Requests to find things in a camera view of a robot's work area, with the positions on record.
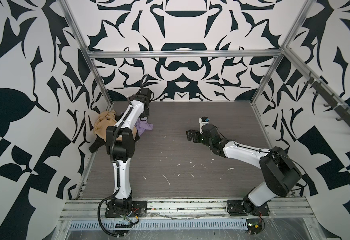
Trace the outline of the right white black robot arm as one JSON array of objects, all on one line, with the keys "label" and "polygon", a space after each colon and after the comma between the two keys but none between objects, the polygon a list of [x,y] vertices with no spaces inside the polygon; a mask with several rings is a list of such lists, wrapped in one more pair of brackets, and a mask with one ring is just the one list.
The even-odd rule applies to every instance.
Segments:
[{"label": "right white black robot arm", "polygon": [[205,124],[199,130],[188,130],[189,142],[207,146],[213,154],[239,160],[262,171],[264,181],[244,198],[247,208],[261,207],[275,197],[286,197],[302,178],[300,170],[286,152],[279,148],[259,149],[224,138],[218,128]]}]

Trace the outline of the tan cloth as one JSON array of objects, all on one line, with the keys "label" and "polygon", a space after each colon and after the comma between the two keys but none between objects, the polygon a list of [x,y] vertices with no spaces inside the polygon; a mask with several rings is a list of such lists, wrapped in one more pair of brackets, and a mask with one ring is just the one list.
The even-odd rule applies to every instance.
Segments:
[{"label": "tan cloth", "polygon": [[102,112],[94,124],[94,133],[106,141],[106,129],[109,126],[114,126],[117,123],[116,117],[120,116],[116,114],[115,110]]}]

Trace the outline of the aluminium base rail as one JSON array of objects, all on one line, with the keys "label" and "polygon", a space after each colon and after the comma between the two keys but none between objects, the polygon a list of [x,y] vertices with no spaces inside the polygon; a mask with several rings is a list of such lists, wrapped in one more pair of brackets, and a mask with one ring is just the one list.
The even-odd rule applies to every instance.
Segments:
[{"label": "aluminium base rail", "polygon": [[[149,219],[228,218],[229,199],[139,199],[136,208]],[[100,199],[69,200],[59,220],[96,220]],[[263,218],[314,218],[306,198],[274,198],[258,209]]]}]

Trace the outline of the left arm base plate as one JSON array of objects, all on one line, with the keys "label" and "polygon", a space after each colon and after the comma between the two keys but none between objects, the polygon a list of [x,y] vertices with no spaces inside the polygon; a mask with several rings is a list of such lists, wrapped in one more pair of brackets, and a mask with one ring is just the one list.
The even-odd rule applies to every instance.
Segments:
[{"label": "left arm base plate", "polygon": [[127,214],[132,214],[138,217],[142,217],[147,211],[147,201],[119,201],[111,200],[107,203],[105,217],[106,218],[118,218]]}]

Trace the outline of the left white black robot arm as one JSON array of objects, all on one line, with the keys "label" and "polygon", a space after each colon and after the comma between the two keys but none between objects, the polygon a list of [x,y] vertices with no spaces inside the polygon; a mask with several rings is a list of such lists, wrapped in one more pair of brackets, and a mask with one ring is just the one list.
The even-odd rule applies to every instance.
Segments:
[{"label": "left white black robot arm", "polygon": [[128,106],[120,120],[106,129],[106,151],[114,169],[114,193],[111,197],[117,209],[130,211],[132,189],[130,186],[130,162],[135,153],[133,128],[139,119],[149,117],[152,91],[140,88],[127,98]]}]

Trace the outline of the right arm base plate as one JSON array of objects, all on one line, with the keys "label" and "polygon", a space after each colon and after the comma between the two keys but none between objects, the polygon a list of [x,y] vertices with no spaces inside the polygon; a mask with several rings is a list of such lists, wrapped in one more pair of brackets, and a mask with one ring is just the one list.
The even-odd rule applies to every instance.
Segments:
[{"label": "right arm base plate", "polygon": [[250,200],[228,200],[227,212],[230,216],[268,216],[268,203],[257,207]]}]

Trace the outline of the purple cloth shirt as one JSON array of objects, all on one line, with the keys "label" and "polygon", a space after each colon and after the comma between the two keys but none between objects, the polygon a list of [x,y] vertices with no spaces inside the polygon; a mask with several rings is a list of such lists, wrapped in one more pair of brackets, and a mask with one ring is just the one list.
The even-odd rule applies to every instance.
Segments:
[{"label": "purple cloth shirt", "polygon": [[145,131],[153,130],[153,124],[150,124],[147,121],[142,121],[140,119],[138,119],[135,123],[135,127],[139,135],[142,135]]}]

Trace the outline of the aluminium frame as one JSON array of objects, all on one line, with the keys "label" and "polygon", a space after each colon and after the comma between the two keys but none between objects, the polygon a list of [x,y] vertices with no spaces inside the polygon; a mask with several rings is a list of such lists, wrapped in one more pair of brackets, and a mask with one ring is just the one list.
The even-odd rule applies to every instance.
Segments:
[{"label": "aluminium frame", "polygon": [[95,77],[95,81],[100,87],[100,92],[105,97],[107,105],[113,106],[113,101],[109,97],[109,94],[105,88],[102,77],[100,76],[93,60],[94,59],[109,59],[109,58],[194,58],[194,57],[272,57],[274,60],[270,65],[266,75],[265,81],[269,82],[271,75],[276,71],[277,66],[280,64],[283,58],[287,58],[297,70],[308,80],[309,71],[315,76],[314,70],[309,68],[307,64],[288,46],[293,40],[293,36],[297,33],[298,28],[303,25],[306,17],[314,5],[314,1],[305,1],[297,19],[294,20],[291,30],[289,30],[286,40],[282,43],[282,46],[277,50],[189,50],[189,51],[110,51],[110,52],[92,52],[89,51],[83,36],[80,33],[79,26],[73,16],[72,10],[69,7],[67,1],[59,1],[60,8],[64,14],[65,20],[68,26],[72,29],[76,42],[79,45],[79,49],[84,55],[84,59],[89,66],[91,73]]}]

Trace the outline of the black wall hook rack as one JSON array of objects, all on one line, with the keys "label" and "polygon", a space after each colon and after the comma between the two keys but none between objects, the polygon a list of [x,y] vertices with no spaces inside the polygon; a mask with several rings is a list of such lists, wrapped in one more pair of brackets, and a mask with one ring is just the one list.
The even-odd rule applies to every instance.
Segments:
[{"label": "black wall hook rack", "polygon": [[305,85],[314,89],[313,95],[320,96],[324,101],[324,107],[335,111],[338,117],[336,121],[344,122],[350,128],[350,105],[332,90],[324,80],[315,76],[311,71]]}]

